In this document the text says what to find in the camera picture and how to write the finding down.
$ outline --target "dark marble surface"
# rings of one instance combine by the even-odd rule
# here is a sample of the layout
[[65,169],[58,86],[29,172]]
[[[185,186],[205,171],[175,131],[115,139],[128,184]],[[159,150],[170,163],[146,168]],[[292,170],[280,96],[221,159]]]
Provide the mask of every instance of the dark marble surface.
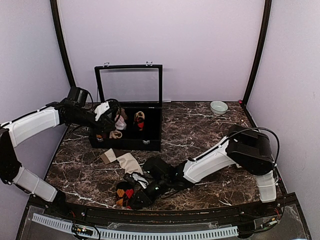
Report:
[[[214,116],[209,102],[164,103],[161,152],[131,151],[132,155],[141,165],[147,158],[161,155],[173,166],[198,156],[215,145],[233,124],[250,126],[237,102],[227,104],[226,114]],[[107,149],[91,148],[88,129],[70,133],[71,129],[57,150],[46,181],[64,191],[70,203],[120,208],[115,205],[115,189],[123,181],[125,170],[117,161],[104,164],[99,156]],[[191,189],[158,199],[144,210],[195,210],[255,201],[259,201],[255,178],[233,165],[207,176]]]

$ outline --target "black metal pole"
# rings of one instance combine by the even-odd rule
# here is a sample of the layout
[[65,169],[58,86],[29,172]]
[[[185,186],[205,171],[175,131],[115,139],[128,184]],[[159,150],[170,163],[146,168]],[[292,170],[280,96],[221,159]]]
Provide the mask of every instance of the black metal pole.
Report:
[[255,56],[254,56],[254,61],[253,61],[249,81],[246,86],[246,90],[245,90],[243,100],[242,100],[242,103],[244,104],[244,106],[246,106],[249,101],[250,94],[252,92],[252,89],[254,87],[254,83],[256,80],[262,52],[263,52],[264,45],[265,45],[269,17],[270,17],[270,11],[271,11],[271,5],[272,5],[272,0],[265,0],[258,45],[256,47],[256,52],[255,52]]
[[62,57],[65,73],[68,78],[70,87],[75,87],[76,82],[75,82],[74,75],[71,70],[71,66],[70,66],[70,62],[69,62],[69,58],[68,58],[68,54],[67,54],[64,35],[62,32],[62,28],[61,28],[57,0],[50,0],[50,4],[51,4],[51,12],[52,12],[52,18],[53,18],[53,23],[54,23],[54,28],[55,28],[55,34],[56,34],[56,38],[58,40],[58,45],[60,48],[60,54]]

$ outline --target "bowl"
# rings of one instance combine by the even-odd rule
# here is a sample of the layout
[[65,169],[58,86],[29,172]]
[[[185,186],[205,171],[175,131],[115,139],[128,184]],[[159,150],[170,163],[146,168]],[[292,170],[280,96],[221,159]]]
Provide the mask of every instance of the bowl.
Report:
[[228,105],[223,101],[212,101],[210,103],[210,108],[214,115],[220,116],[227,112]]

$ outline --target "white wall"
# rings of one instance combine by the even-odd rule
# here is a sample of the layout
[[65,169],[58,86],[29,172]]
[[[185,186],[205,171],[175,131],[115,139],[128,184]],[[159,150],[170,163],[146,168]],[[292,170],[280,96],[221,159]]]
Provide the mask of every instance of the white wall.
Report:
[[320,239],[320,1],[273,1],[248,104],[258,126],[281,141],[279,170]]
[[[60,101],[68,90],[50,1],[0,1],[0,123]],[[44,177],[64,129],[22,143],[16,148],[18,159]],[[29,197],[2,182],[0,192],[0,239],[14,240]]]
[[149,60],[163,64],[164,100],[243,97],[264,0],[58,2],[75,81],[94,99],[95,66]]

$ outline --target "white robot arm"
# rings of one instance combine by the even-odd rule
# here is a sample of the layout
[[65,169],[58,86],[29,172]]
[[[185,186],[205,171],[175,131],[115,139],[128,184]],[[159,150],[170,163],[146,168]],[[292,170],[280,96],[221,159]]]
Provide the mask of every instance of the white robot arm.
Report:
[[234,125],[229,134],[221,139],[214,147],[195,158],[188,158],[176,167],[164,162],[160,157],[151,157],[143,165],[155,181],[145,189],[138,191],[130,201],[132,209],[141,209],[151,205],[160,195],[169,189],[177,191],[190,188],[204,177],[217,172],[229,165],[239,164],[255,176],[263,203],[273,202],[277,198],[274,178],[275,161],[271,154],[270,141],[266,134],[256,131],[263,129],[244,128]]
[[0,125],[0,178],[5,184],[15,184],[24,191],[36,195],[49,203],[63,204],[65,195],[26,169],[17,159],[14,148],[23,141],[49,128],[62,124],[78,124],[100,129],[115,130],[115,123],[108,114],[120,108],[116,100],[106,101],[95,110],[83,108],[88,92],[72,87],[68,97]]
[[[189,182],[195,184],[200,182],[204,177],[219,171],[227,166],[236,164],[226,152],[229,141],[225,141],[227,137],[225,136],[222,140],[209,149],[208,151],[202,153],[198,157],[201,158],[198,161],[190,161],[188,160],[184,165],[184,175],[183,177],[187,179]],[[276,192],[276,181],[274,179],[274,171],[270,170],[268,173],[264,175],[255,175],[255,180],[257,187],[260,192],[260,200],[263,203],[273,202],[277,198]]]

